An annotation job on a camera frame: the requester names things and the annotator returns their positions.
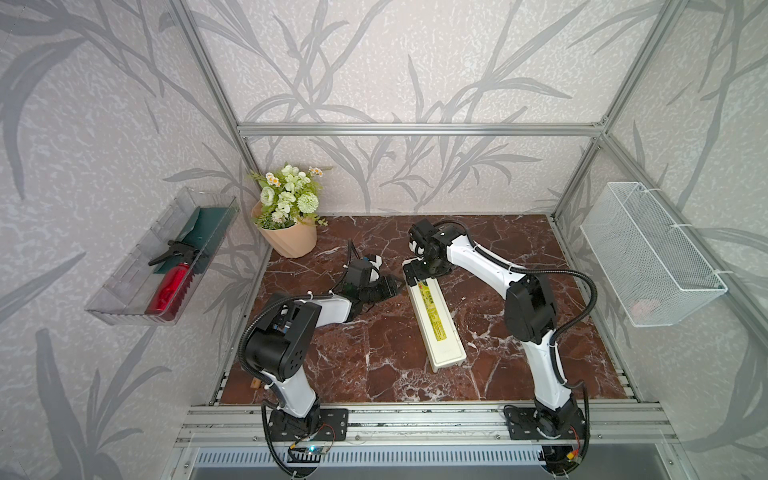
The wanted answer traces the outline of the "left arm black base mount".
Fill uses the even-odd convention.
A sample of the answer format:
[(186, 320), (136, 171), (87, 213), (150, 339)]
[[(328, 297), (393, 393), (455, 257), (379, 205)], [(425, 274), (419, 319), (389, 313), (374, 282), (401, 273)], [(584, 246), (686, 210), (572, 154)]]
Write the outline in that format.
[(272, 441), (298, 441), (305, 437), (321, 441), (344, 441), (350, 411), (345, 408), (313, 408), (307, 417), (297, 418), (282, 410), (273, 410), (267, 421)]

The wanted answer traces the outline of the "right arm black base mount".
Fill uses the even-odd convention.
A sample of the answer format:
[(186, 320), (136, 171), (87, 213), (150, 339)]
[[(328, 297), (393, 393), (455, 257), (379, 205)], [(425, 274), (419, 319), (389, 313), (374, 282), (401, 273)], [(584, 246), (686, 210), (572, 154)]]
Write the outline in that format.
[(583, 440), (589, 437), (585, 413), (573, 401), (552, 410), (543, 404), (534, 407), (505, 405), (502, 409), (512, 440)]

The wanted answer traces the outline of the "cream dispenser lid yellow label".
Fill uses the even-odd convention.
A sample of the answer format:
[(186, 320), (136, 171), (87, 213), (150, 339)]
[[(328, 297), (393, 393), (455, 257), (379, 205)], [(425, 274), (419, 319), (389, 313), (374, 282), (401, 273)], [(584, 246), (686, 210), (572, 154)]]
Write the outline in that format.
[(426, 276), (417, 258), (402, 266), (432, 371), (463, 363), (467, 354), (438, 281)]

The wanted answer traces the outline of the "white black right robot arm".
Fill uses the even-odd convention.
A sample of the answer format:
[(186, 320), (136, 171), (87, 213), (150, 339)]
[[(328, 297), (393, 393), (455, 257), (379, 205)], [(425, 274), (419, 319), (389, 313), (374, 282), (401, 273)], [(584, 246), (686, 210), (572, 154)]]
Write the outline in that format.
[(423, 219), (409, 230), (416, 259), (408, 268), (418, 280), (436, 279), (460, 267), (482, 280), (504, 300), (508, 332), (522, 343), (534, 381), (539, 418), (561, 427), (578, 411), (566, 380), (558, 347), (551, 342), (557, 309), (548, 278), (477, 244), (454, 225)]

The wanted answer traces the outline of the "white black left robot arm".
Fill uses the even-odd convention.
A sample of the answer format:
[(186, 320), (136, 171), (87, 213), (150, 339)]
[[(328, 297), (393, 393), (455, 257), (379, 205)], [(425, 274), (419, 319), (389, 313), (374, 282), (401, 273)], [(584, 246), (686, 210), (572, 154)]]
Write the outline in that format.
[(381, 272), (378, 256), (346, 262), (341, 278), (323, 293), (275, 293), (241, 335), (237, 359), (278, 400), (277, 409), (305, 420), (318, 409), (304, 371), (316, 329), (354, 320), (365, 306), (399, 295), (404, 280)]

